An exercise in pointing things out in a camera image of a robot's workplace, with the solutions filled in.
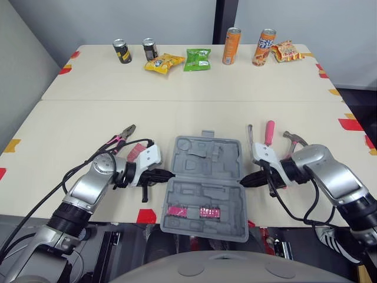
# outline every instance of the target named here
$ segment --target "orange soda can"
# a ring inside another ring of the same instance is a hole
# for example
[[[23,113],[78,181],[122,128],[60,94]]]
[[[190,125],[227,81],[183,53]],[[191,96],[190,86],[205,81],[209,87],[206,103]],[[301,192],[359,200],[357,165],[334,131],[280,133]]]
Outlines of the orange soda can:
[[[266,63],[267,56],[269,55],[270,48],[275,37],[276,31],[274,29],[266,28],[262,31],[258,41],[257,50],[255,51],[255,55],[252,60],[255,66],[263,66]]]
[[[223,63],[230,65],[234,63],[238,45],[240,43],[241,30],[239,28],[229,28],[226,32]]]

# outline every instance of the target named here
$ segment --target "pink item in toolbox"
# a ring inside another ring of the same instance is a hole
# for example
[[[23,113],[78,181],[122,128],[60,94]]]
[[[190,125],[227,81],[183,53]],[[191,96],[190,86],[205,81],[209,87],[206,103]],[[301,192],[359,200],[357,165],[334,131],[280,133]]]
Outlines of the pink item in toolbox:
[[[187,208],[180,208],[178,206],[170,206],[167,209],[167,214],[186,218],[187,217]]]
[[[220,208],[200,208],[200,217],[220,218]]]

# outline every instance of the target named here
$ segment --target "pink screwdriver handle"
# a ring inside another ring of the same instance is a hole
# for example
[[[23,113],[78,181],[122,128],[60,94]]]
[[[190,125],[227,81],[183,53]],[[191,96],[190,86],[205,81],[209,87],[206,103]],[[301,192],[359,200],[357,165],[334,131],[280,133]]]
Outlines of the pink screwdriver handle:
[[[272,144],[273,130],[275,128],[274,121],[268,121],[266,124],[266,133],[264,135],[264,144],[270,146]]]

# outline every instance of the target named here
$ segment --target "toolbox foam insert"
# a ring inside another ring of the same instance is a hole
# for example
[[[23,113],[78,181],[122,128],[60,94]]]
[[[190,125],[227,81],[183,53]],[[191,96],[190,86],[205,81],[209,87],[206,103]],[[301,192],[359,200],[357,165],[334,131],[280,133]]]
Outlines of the toolbox foam insert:
[[[247,241],[246,195],[238,183],[243,177],[239,141],[208,136],[177,137],[171,171],[176,176],[167,184],[162,231]],[[187,208],[186,217],[169,215],[171,206]],[[219,217],[200,217],[201,208],[219,209]]]

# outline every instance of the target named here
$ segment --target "green snack bag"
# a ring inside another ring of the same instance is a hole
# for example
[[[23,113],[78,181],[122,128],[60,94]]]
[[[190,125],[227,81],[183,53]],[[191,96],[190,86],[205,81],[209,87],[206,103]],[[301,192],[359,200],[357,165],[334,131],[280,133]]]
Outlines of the green snack bag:
[[[211,69],[208,61],[211,49],[188,49],[183,71],[201,71]]]

